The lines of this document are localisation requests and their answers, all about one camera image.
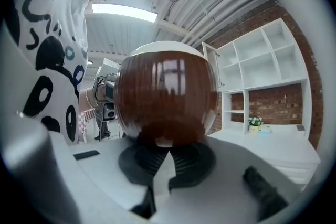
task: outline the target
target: black and white shirt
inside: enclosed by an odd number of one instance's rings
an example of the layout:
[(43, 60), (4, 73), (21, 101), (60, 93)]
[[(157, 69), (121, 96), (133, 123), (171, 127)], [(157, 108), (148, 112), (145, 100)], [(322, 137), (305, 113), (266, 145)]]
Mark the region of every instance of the black and white shirt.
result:
[(23, 113), (63, 134), (69, 144), (78, 140), (79, 91), (87, 66), (87, 4), (88, 0), (14, 0), (6, 22), (39, 73)]

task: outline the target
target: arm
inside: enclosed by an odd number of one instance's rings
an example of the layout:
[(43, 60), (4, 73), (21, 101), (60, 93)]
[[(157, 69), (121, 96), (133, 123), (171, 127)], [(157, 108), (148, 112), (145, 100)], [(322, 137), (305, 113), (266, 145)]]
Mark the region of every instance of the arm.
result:
[[(97, 99), (103, 101), (105, 99), (105, 85), (100, 85), (98, 86), (98, 90), (97, 90)], [(97, 104), (95, 102), (95, 99), (93, 98), (92, 95), (92, 88), (88, 89), (88, 98), (89, 101), (91, 103), (91, 105), (94, 108), (97, 108)], [(78, 110), (79, 113), (84, 112), (84, 111), (88, 111), (91, 110), (92, 107), (89, 105), (88, 100), (86, 98), (86, 89), (82, 89), (80, 90), (79, 93), (79, 104), (78, 104)]]

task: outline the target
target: brown sphere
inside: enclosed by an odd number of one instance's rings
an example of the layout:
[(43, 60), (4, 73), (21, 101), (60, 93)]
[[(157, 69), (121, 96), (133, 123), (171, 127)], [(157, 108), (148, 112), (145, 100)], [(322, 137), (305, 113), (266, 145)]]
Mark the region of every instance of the brown sphere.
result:
[(136, 54), (121, 65), (114, 105), (125, 133), (140, 143), (191, 144), (214, 122), (215, 75), (208, 61), (187, 52)]

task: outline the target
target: fluorescent light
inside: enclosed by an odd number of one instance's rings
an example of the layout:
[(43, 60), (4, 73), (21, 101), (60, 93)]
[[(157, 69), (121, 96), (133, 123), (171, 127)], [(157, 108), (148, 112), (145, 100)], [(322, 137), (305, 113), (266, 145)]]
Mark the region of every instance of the fluorescent light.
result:
[(115, 4), (92, 4), (92, 11), (94, 13), (109, 13), (134, 17), (149, 22), (155, 22), (157, 14), (148, 12), (147, 10), (132, 8), (127, 6), (115, 5)]

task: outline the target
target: brick wall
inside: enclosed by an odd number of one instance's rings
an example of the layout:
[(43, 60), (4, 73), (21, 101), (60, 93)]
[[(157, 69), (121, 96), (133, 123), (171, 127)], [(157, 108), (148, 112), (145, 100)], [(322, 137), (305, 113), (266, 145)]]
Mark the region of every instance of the brick wall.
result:
[[(282, 18), (292, 32), (307, 66), (312, 91), (312, 115), (309, 141), (316, 148), (321, 136), (323, 119), (322, 84), (313, 53), (305, 36), (290, 14), (276, 0), (269, 0), (249, 11), (221, 31), (209, 38), (206, 43), (219, 48), (230, 41), (278, 18)], [(302, 96), (300, 85), (276, 87), (250, 92), (250, 106), (252, 115), (263, 116), (269, 124), (296, 124), (302, 121)], [(233, 106), (239, 109), (242, 105), (242, 95), (233, 95)], [(241, 121), (239, 115), (234, 120)], [(214, 124), (209, 132), (221, 129), (222, 106), (218, 108)]]

